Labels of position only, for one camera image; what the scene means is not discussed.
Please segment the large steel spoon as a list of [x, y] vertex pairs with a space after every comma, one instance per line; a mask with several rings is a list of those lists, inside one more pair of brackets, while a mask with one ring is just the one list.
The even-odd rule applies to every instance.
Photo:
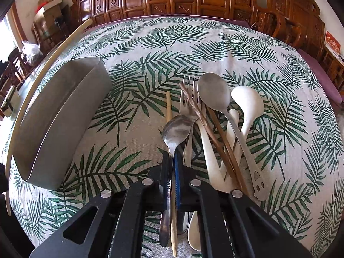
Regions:
[[254, 196], [259, 201], [264, 201], [268, 197], [268, 183], [260, 173], [242, 132], [229, 115], [227, 108], [230, 104], [231, 92], [225, 80], [215, 73], [204, 73], [198, 80], [198, 94], [201, 100], [207, 107], [221, 112], [232, 126], [250, 170]]

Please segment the grey metal utensil tray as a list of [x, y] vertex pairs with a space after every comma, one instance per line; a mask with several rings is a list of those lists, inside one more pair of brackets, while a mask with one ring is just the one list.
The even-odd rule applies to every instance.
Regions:
[[23, 181], [57, 190], [99, 105], [112, 88], [100, 57], [65, 63], [33, 101], [13, 157]]

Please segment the red sign card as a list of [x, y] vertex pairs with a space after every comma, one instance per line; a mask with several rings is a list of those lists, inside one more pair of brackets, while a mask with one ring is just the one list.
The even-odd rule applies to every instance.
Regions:
[[336, 38], [331, 35], [329, 31], [326, 31], [325, 34], [325, 46], [330, 49], [331, 53], [336, 57], [339, 56], [341, 51], [341, 44], [336, 40]]

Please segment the cream plastic spoon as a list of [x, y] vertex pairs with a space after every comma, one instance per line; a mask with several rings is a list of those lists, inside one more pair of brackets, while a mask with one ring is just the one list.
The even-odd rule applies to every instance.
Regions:
[[[207, 167], [207, 173], [209, 177], [210, 184], [218, 191], [229, 193], [234, 189], [233, 181], [230, 177], [226, 177], [224, 181], [224, 174], [226, 172], [226, 167], [224, 164], [218, 165], [215, 153], [213, 151], [209, 136], [199, 119], [196, 120], [196, 124], [199, 127], [201, 134], [203, 152], [205, 156], [205, 162]], [[195, 211], [191, 217], [191, 222], [188, 229], [188, 242], [189, 245], [197, 251], [201, 250], [201, 241], [199, 234], [199, 225], [197, 212]]]

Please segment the palm leaf tablecloth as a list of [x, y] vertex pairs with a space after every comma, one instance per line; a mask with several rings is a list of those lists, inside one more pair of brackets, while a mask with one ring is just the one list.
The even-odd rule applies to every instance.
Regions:
[[68, 45], [34, 96], [66, 64], [99, 57], [111, 90], [95, 81], [72, 105], [78, 110], [101, 94], [78, 146], [65, 163], [68, 142], [47, 157], [56, 190], [28, 183], [12, 161], [9, 197], [19, 229], [39, 246], [104, 189], [115, 192], [146, 176], [166, 146], [166, 94], [179, 113], [179, 82], [214, 72], [230, 89], [248, 86], [264, 101], [247, 144], [268, 183], [260, 206], [313, 257], [326, 257], [343, 213], [343, 141], [321, 83], [298, 51], [252, 29], [201, 17], [143, 17], [91, 29]]

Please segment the light bamboo chopstick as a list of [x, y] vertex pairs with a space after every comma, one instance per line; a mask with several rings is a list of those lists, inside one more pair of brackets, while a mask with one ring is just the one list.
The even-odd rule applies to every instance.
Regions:
[[[172, 119], [172, 109], [171, 109], [171, 94], [170, 91], [166, 92], [166, 104], [167, 104], [167, 122]], [[171, 236], [171, 247], [173, 251], [173, 257], [177, 257], [177, 227], [176, 227], [176, 208], [175, 208], [175, 176], [174, 171], [172, 171], [172, 181], [171, 181], [171, 226], [170, 226], [170, 236]]]

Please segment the small steel spoon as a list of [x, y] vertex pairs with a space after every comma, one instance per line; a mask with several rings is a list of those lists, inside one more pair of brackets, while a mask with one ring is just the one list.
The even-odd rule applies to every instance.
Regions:
[[175, 247], [175, 239], [171, 234], [171, 217], [172, 217], [172, 177], [173, 177], [173, 159], [178, 145], [188, 137], [191, 130], [191, 120], [185, 115], [177, 115], [169, 120], [163, 128], [163, 141], [169, 148], [167, 162], [167, 181], [166, 181], [166, 207], [162, 211], [160, 220], [159, 243], [165, 247], [171, 238], [172, 247]]

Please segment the white plastic bag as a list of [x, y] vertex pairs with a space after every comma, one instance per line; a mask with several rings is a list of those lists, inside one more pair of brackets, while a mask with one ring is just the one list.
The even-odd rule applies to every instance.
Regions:
[[39, 45], [35, 43], [30, 43], [26, 40], [22, 41], [23, 44], [23, 54], [26, 56], [27, 63], [30, 66], [36, 66], [44, 58], [43, 53], [40, 50]]

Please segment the steel fork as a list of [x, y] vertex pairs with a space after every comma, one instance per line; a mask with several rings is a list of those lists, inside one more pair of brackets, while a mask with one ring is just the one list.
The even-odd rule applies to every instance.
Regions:
[[[197, 102], [198, 96], [196, 95], [196, 80], [195, 76], [188, 77], [188, 84], [186, 84], [186, 76], [183, 77], [183, 84], [188, 88], [192, 98]], [[194, 123], [197, 120], [197, 116], [193, 111], [192, 106], [189, 104], [187, 97], [181, 92], [180, 95], [180, 107], [179, 111], [181, 115], [188, 116]], [[183, 164], [187, 167], [191, 167], [192, 163], [192, 139], [193, 139], [193, 126], [191, 127], [189, 136], [185, 143], [183, 152]], [[177, 212], [177, 234], [184, 234], [188, 229], [190, 213]]]

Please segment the carved wooden bench back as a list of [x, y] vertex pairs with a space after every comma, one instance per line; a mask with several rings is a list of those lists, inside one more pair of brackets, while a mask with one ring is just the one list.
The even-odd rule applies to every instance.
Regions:
[[[101, 25], [130, 17], [168, 14], [211, 16], [250, 24], [255, 5], [256, 0], [72, 0], [71, 11], [76, 25], [87, 19]], [[325, 24], [314, 0], [267, 0], [266, 9], [304, 26], [303, 50], [312, 53], [322, 47]]]

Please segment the brown wooden chopstick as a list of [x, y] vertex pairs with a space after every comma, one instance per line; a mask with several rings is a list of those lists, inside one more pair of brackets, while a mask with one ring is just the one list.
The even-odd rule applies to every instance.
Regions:
[[[191, 106], [192, 114], [196, 115], [196, 124], [199, 127], [199, 132], [201, 134], [203, 153], [205, 156], [205, 162], [207, 167], [207, 174], [209, 177], [210, 184], [219, 191], [229, 193], [233, 189], [244, 190], [246, 188], [243, 176], [240, 172], [238, 162], [232, 151], [231, 145], [228, 143], [227, 137], [222, 130], [222, 127], [214, 113], [210, 110], [210, 116], [215, 123], [216, 128], [218, 129], [224, 145], [222, 145], [216, 138], [213, 130], [207, 123], [206, 115], [203, 113], [204, 106], [199, 105], [194, 97], [189, 93], [187, 87], [180, 83], [181, 91], [183, 92], [184, 97], [187, 99], [188, 105]], [[222, 171], [218, 165], [214, 149], [219, 153], [224, 167], [229, 173], [228, 177], [225, 177], [222, 174]]]
[[240, 171], [240, 168], [238, 166], [238, 163], [236, 161], [236, 158], [234, 156], [234, 153], [232, 151], [232, 148], [228, 142], [228, 139], [227, 139], [227, 136], [226, 136], [226, 133], [223, 131], [222, 127], [221, 127], [221, 124], [214, 112], [213, 109], [207, 107], [206, 108], [208, 110], [208, 113], [212, 119], [212, 121], [214, 122], [215, 124], [215, 127], [217, 128], [221, 138], [222, 138], [222, 141], [224, 143], [224, 146], [226, 147], [226, 155], [229, 159], [229, 162], [230, 162], [230, 166], [232, 167], [231, 169], [227, 169], [228, 172], [233, 172], [235, 179], [239, 185], [239, 188], [242, 190], [242, 192], [246, 195], [248, 195], [248, 190], [247, 190], [247, 187], [246, 187], [246, 184], [244, 182], [244, 179], [243, 179], [243, 176], [241, 174], [241, 171]]

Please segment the white ceramic soup spoon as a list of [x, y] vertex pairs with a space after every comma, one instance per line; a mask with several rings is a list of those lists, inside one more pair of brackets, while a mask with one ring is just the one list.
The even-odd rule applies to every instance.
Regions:
[[[264, 113], [263, 100], [255, 89], [248, 86], [237, 86], [233, 88], [231, 97], [244, 114], [241, 132], [244, 139], [246, 139], [253, 122]], [[227, 123], [226, 137], [229, 145], [231, 145], [237, 163], [240, 164], [242, 149], [240, 143], [236, 141], [236, 135], [229, 122]]]

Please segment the cardboard boxes stack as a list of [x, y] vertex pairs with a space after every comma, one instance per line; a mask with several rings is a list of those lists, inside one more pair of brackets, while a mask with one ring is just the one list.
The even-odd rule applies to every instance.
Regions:
[[55, 25], [55, 20], [62, 16], [61, 3], [63, 0], [39, 0], [34, 24], [43, 30]]

